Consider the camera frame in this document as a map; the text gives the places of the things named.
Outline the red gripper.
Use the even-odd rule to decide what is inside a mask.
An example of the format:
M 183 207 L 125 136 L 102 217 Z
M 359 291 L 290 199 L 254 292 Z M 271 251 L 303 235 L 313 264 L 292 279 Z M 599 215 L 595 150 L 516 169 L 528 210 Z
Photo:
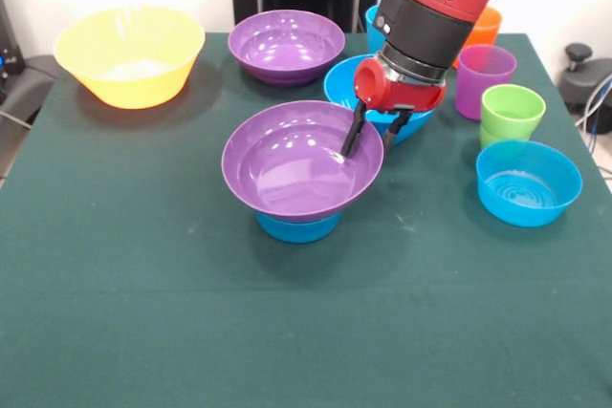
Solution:
M 446 82 L 432 84 L 400 74 L 378 57 L 369 57 L 358 66 L 354 75 L 354 89 L 358 104 L 353 121 L 341 147 L 341 154 L 350 158 L 359 143 L 368 110 L 398 111 L 382 136 L 383 147 L 390 150 L 401 129 L 409 122 L 411 111 L 427 112 L 444 99 Z

